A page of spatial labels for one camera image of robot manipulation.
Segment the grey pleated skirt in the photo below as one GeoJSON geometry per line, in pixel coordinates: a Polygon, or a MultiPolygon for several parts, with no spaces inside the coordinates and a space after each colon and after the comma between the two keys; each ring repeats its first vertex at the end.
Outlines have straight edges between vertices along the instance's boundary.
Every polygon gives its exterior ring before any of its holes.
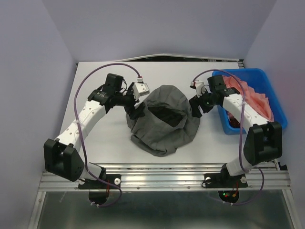
{"type": "Polygon", "coordinates": [[[200,118],[193,117],[187,97],[173,85],[162,85],[142,102],[143,117],[126,116],[131,141],[156,157],[174,154],[195,139],[200,118]]]}

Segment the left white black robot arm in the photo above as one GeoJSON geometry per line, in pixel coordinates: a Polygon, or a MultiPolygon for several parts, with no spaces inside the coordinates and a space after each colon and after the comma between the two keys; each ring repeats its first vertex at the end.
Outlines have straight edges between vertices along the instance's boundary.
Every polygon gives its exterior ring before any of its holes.
{"type": "Polygon", "coordinates": [[[122,76],[108,74],[105,83],[93,90],[80,112],[75,112],[75,120],[55,139],[47,139],[43,145],[45,169],[69,181],[89,180],[101,188],[106,183],[106,170],[102,166],[89,163],[88,157],[81,157],[84,140],[94,126],[115,106],[121,106],[131,119],[141,117],[143,104],[135,107],[141,96],[150,90],[142,79],[122,89],[122,76]]]}

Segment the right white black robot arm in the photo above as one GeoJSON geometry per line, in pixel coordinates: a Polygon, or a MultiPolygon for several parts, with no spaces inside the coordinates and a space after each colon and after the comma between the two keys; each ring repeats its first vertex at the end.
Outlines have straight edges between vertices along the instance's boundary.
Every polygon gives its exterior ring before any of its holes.
{"type": "Polygon", "coordinates": [[[256,165],[282,156],[281,124],[258,114],[246,102],[244,90],[228,88],[221,75],[209,77],[207,85],[193,79],[190,87],[196,90],[196,95],[189,101],[193,116],[201,117],[218,105],[231,113],[238,120],[241,131],[247,133],[246,140],[239,142],[238,157],[224,164],[220,173],[210,178],[212,183],[230,186],[256,165]]]}

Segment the red polka dot skirt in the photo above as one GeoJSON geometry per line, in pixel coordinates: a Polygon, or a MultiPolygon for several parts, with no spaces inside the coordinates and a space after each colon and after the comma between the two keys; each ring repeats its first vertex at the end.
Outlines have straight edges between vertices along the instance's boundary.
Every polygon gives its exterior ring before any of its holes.
{"type": "Polygon", "coordinates": [[[230,113],[227,112],[228,122],[232,128],[240,128],[239,121],[230,113]]]}

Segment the pink skirt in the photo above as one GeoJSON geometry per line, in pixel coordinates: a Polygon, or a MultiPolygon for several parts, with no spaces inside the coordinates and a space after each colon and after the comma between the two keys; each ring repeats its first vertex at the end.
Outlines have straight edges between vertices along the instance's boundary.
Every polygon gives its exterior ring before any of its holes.
{"type": "Polygon", "coordinates": [[[262,117],[266,118],[267,120],[273,122],[274,115],[271,110],[269,99],[266,97],[265,94],[257,93],[254,88],[250,87],[247,82],[242,81],[238,78],[238,82],[231,76],[223,76],[224,83],[226,84],[227,88],[235,88],[237,89],[241,95],[243,95],[242,88],[240,87],[239,83],[242,85],[246,102],[262,117]]]}

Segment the blue plastic bin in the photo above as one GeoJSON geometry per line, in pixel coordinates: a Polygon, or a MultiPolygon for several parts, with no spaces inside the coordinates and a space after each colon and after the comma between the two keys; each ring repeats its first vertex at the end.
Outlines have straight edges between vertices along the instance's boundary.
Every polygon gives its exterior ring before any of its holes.
{"type": "MultiPolygon", "coordinates": [[[[278,122],[283,130],[286,129],[286,116],[281,108],[277,95],[263,70],[257,68],[227,69],[222,72],[214,71],[212,73],[212,76],[217,75],[223,75],[225,77],[234,75],[241,80],[243,88],[249,87],[250,89],[253,89],[252,92],[254,94],[266,98],[268,100],[267,107],[271,109],[274,121],[278,122]]],[[[237,121],[240,121],[242,105],[245,105],[243,118],[244,133],[247,133],[249,128],[254,124],[263,125],[267,123],[268,119],[265,116],[259,114],[259,112],[254,109],[253,105],[250,105],[248,101],[243,102],[242,94],[231,94],[224,98],[222,106],[218,106],[218,112],[225,134],[240,134],[240,128],[234,128],[229,124],[227,112],[230,112],[233,117],[237,119],[237,121]]]]}

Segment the aluminium frame rail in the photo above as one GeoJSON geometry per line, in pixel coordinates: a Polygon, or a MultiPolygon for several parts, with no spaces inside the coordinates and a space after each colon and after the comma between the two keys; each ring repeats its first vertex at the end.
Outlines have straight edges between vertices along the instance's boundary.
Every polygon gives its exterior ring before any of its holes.
{"type": "MultiPolygon", "coordinates": [[[[195,164],[104,164],[108,174],[121,175],[123,192],[144,191],[203,191],[201,183],[207,173],[218,173],[219,163],[195,164]]],[[[275,162],[262,163],[245,175],[247,190],[291,189],[289,173],[280,170],[275,162]]]]}

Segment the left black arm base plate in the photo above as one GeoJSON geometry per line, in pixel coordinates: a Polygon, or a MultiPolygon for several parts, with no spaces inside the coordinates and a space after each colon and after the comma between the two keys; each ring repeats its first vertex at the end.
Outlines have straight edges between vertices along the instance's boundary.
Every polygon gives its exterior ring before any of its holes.
{"type": "MultiPolygon", "coordinates": [[[[121,187],[121,180],[122,180],[121,174],[107,174],[106,179],[105,179],[105,181],[107,183],[116,185],[118,187],[121,187]]],[[[106,185],[104,183],[101,183],[98,180],[85,179],[83,184],[79,181],[78,189],[80,189],[80,190],[90,190],[90,189],[106,190],[106,189],[115,189],[115,188],[112,186],[106,185]]]]}

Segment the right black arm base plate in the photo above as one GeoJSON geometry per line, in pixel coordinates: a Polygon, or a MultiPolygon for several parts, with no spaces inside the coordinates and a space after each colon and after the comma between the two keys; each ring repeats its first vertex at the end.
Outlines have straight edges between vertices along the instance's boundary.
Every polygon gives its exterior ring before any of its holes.
{"type": "Polygon", "coordinates": [[[212,189],[230,189],[230,188],[246,188],[247,180],[244,174],[235,177],[224,177],[220,173],[206,173],[201,183],[203,188],[212,189]]]}

